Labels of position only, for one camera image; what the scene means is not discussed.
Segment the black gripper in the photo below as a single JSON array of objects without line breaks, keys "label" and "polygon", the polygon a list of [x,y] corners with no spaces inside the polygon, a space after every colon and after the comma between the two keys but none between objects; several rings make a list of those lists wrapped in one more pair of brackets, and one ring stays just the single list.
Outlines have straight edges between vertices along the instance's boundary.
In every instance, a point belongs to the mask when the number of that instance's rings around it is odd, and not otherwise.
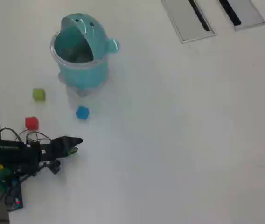
[{"label": "black gripper", "polygon": [[40,162],[42,161],[54,161],[58,158],[66,158],[77,153],[77,145],[83,142],[82,138],[61,136],[53,139],[48,144],[40,145]]}]

